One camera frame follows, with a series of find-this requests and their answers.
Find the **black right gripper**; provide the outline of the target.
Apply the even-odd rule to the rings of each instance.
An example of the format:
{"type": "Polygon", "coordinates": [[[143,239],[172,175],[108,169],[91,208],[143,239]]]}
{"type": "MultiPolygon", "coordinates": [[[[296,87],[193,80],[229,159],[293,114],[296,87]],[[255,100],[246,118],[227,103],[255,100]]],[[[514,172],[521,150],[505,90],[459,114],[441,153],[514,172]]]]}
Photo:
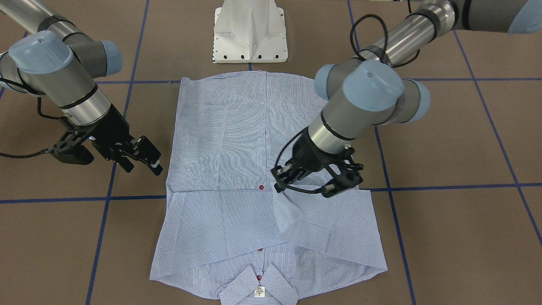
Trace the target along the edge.
{"type": "Polygon", "coordinates": [[[131,135],[128,122],[114,104],[91,124],[91,137],[103,158],[114,161],[125,172],[134,168],[131,158],[145,164],[155,176],[161,175],[161,152],[147,137],[131,135]]]}

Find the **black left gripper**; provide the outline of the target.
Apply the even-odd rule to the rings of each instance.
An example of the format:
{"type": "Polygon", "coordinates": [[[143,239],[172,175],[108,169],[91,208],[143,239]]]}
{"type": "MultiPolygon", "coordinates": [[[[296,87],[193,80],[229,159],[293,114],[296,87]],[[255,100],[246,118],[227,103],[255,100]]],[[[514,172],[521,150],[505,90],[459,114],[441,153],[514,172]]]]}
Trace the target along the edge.
{"type": "Polygon", "coordinates": [[[275,191],[281,193],[286,189],[295,190],[288,182],[303,180],[306,176],[322,170],[335,177],[336,173],[330,167],[332,158],[333,155],[320,150],[310,139],[308,130],[303,129],[293,145],[291,158],[284,166],[276,165],[271,169],[276,181],[275,191]]]}

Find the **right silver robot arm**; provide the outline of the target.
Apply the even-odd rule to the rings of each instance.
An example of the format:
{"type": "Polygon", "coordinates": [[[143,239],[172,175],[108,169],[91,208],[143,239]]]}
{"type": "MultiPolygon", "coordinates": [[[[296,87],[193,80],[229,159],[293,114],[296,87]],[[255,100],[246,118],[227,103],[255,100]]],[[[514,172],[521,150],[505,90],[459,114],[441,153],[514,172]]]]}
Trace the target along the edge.
{"type": "Polygon", "coordinates": [[[92,39],[40,0],[2,0],[0,7],[28,32],[1,54],[1,86],[37,99],[46,96],[62,112],[58,120],[66,132],[39,155],[88,165],[94,157],[84,143],[90,141],[126,172],[138,161],[160,175],[161,152],[147,137],[130,135],[128,122],[95,81],[123,68],[116,44],[92,39]]]}

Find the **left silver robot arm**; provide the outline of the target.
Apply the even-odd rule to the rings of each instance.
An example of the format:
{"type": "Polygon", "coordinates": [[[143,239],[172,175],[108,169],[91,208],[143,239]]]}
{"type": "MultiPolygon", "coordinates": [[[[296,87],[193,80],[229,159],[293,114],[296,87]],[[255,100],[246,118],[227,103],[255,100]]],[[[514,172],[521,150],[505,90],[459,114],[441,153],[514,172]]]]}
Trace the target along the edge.
{"type": "Polygon", "coordinates": [[[419,120],[430,106],[428,89],[402,80],[395,68],[409,64],[422,47],[453,30],[535,33],[540,0],[423,0],[397,27],[367,14],[350,32],[355,57],[321,67],[314,89],[327,101],[313,122],[290,142],[292,156],[271,173],[277,193],[286,189],[332,197],[362,182],[352,141],[376,125],[419,120]]]}

